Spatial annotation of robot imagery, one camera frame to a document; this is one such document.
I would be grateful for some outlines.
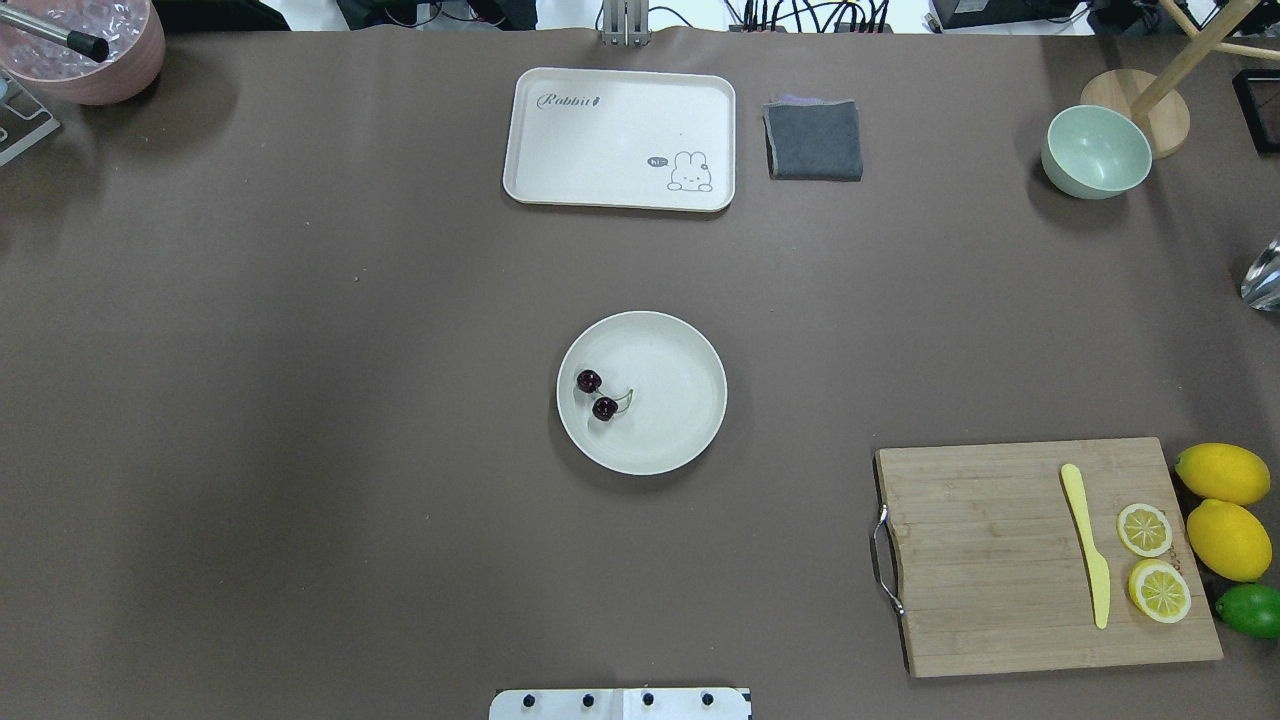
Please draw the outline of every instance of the green bowl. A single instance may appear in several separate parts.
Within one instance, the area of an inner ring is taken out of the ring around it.
[[[1098,105],[1076,105],[1050,123],[1041,164],[1062,192],[1102,200],[1138,187],[1147,178],[1151,143],[1120,113]]]

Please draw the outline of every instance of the gray cloth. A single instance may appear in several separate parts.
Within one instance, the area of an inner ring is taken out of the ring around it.
[[[858,105],[788,99],[764,105],[769,172],[780,179],[863,179]]]

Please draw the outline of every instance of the yellow knife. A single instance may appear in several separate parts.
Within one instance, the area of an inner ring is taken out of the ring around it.
[[[1089,524],[1089,503],[1084,501],[1084,478],[1080,469],[1070,462],[1062,465],[1062,489],[1066,502],[1071,506],[1075,530],[1080,533],[1080,547],[1084,550],[1084,566],[1089,571],[1089,592],[1093,594],[1093,624],[1098,629],[1107,626],[1111,614],[1111,570],[1107,559],[1102,557],[1093,544],[1093,527]]]

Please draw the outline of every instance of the rabbit cartoon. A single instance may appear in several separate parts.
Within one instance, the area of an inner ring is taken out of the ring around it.
[[[677,152],[676,167],[671,169],[671,182],[667,183],[667,190],[710,192],[712,172],[707,169],[707,155],[703,152]]]

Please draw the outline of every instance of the wooden cutting board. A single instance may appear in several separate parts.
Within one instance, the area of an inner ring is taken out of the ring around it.
[[[1065,462],[1084,475],[1111,570],[1103,630],[1059,477]],[[913,676],[1222,657],[1158,439],[892,448],[876,454],[876,470]],[[1174,528],[1162,559],[1192,591],[1179,623],[1151,620],[1129,601],[1129,571],[1142,559],[1120,542],[1116,516],[1133,502],[1161,509]]]

